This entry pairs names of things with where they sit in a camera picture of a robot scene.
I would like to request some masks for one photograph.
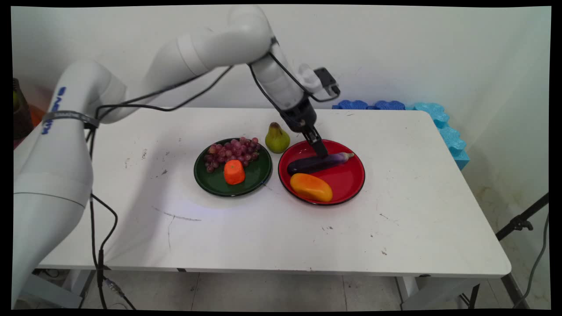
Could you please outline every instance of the purple eggplant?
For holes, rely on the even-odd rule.
[[[314,173],[324,169],[332,168],[345,163],[355,154],[340,152],[338,154],[328,155],[324,158],[318,156],[297,159],[287,166],[287,172],[290,175],[295,173]]]

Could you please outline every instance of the blue foam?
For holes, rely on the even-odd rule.
[[[437,128],[445,127],[445,124],[449,121],[445,109],[437,103],[416,103],[414,104],[414,110],[429,113]]]
[[[367,110],[405,110],[404,103],[398,101],[378,101],[372,106],[368,106]]]
[[[332,110],[366,110],[367,106],[368,104],[361,100],[343,100],[338,105],[333,105]]]
[[[449,126],[449,116],[445,113],[445,109],[437,103],[416,103],[413,106],[404,106],[398,101],[378,101],[372,106],[361,100],[349,101],[343,100],[338,105],[333,105],[332,109],[336,110],[416,110],[429,113],[441,137],[445,141],[447,148],[451,152],[457,166],[462,170],[470,161],[464,148],[466,142],[460,138],[460,132]]]
[[[459,155],[466,147],[466,142],[460,139],[460,132],[450,126],[439,128],[439,134],[443,137],[453,157]]]
[[[460,154],[453,156],[453,158],[455,159],[455,162],[457,163],[457,166],[460,170],[462,170],[470,161],[470,158],[468,158],[468,155],[464,150],[461,151]]]

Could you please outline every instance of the green pear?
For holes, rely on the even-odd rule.
[[[268,134],[265,136],[265,144],[269,150],[279,154],[284,152],[290,143],[291,138],[289,138],[289,134],[279,124],[276,122],[269,124]]]

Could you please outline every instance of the tabletop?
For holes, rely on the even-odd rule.
[[[122,270],[502,277],[511,265],[437,128],[421,111],[317,110],[316,128],[363,162],[352,200],[290,195],[271,152],[268,182],[239,197],[200,188],[193,164],[221,139],[264,143],[274,109],[140,109],[96,134],[93,192],[119,215],[105,264]],[[113,216],[95,204],[96,244]],[[93,269],[89,209],[42,268]]]

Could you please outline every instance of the red plate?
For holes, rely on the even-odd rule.
[[[329,155],[337,154],[339,152],[353,152],[340,143],[329,141],[327,139],[323,139],[322,141],[324,142]],[[331,201],[318,202],[297,194],[297,192],[291,188],[291,176],[287,173],[287,166],[297,159],[312,157],[315,155],[316,153],[312,147],[310,147],[309,143],[307,141],[302,141],[289,147],[283,156],[281,156],[277,171],[279,173],[281,183],[285,189],[289,191],[289,193],[308,203],[317,205],[335,205],[349,201],[356,196],[359,191],[361,191],[361,188],[363,188],[363,184],[365,183],[365,169],[363,168],[363,163],[356,154],[342,165],[311,173],[311,175],[326,181],[330,185],[333,193]]]

